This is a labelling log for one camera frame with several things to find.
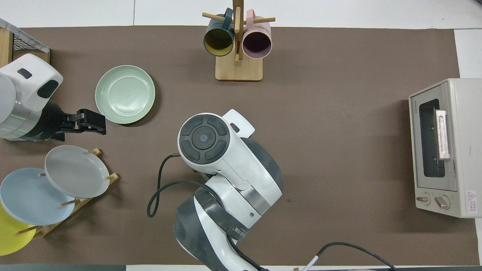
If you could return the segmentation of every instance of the yellow plate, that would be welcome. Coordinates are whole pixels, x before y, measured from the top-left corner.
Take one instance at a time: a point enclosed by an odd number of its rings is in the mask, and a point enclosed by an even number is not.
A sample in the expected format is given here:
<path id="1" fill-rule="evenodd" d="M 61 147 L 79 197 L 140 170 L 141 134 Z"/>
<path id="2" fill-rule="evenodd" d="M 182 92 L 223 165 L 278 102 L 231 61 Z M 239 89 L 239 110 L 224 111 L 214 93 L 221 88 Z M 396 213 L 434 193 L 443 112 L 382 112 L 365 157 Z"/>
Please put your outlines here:
<path id="1" fill-rule="evenodd" d="M 17 232 L 32 227 L 15 220 L 11 217 L 0 204 L 0 256 L 13 253 L 26 246 L 35 235 L 35 230 L 31 230 L 19 235 Z"/>

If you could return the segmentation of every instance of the pink mug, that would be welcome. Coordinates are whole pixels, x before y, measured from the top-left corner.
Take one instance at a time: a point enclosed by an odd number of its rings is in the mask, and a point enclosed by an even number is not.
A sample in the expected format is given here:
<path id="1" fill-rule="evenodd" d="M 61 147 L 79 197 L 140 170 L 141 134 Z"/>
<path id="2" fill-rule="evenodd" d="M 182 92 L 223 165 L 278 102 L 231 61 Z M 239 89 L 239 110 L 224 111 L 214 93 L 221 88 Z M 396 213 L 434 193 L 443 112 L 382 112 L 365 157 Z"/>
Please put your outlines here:
<path id="1" fill-rule="evenodd" d="M 256 16 L 254 10 L 248 10 L 242 37 L 244 54 L 255 59 L 264 58 L 271 52 L 271 26 L 269 23 L 253 23 L 253 20 L 262 18 Z"/>

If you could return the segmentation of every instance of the white cable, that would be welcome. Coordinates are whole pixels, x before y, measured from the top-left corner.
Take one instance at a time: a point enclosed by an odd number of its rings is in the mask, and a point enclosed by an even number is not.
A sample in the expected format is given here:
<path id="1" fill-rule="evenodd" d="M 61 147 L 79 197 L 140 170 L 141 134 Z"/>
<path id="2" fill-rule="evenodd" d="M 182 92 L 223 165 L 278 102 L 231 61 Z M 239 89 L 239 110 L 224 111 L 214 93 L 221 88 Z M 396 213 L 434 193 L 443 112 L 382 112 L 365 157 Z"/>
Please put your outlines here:
<path id="1" fill-rule="evenodd" d="M 315 255 L 315 257 L 311 260 L 311 262 L 309 262 L 308 265 L 305 266 L 305 268 L 303 268 L 301 271 L 308 271 L 308 269 L 310 269 L 317 260 L 318 260 L 318 256 Z"/>

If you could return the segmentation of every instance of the toaster oven handle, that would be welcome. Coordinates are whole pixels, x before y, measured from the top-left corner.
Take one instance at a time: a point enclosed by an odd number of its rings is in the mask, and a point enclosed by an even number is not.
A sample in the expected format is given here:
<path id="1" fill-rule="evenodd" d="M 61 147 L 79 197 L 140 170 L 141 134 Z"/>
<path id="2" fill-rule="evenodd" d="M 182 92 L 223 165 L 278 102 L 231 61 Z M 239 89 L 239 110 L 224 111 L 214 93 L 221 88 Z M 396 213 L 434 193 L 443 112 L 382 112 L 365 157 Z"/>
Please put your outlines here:
<path id="1" fill-rule="evenodd" d="M 447 111 L 435 110 L 435 123 L 437 126 L 438 159 L 450 159 L 448 137 L 447 137 Z"/>

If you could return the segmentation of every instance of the toaster oven knob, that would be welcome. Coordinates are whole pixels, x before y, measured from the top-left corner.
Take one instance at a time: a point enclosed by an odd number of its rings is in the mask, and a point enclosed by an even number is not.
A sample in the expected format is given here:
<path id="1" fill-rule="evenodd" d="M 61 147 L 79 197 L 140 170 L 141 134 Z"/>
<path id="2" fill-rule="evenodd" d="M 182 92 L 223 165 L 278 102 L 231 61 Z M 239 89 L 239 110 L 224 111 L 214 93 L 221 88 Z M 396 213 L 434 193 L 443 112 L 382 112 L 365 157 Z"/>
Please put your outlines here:
<path id="1" fill-rule="evenodd" d="M 440 209 L 447 210 L 450 208 L 450 200 L 447 196 L 435 197 L 434 199 Z"/>
<path id="2" fill-rule="evenodd" d="M 423 193 L 420 197 L 416 197 L 415 199 L 425 205 L 430 205 L 430 196 L 428 193 Z"/>
<path id="3" fill-rule="evenodd" d="M 428 197 L 417 197 L 416 200 L 418 202 L 426 203 L 426 202 L 428 202 Z"/>

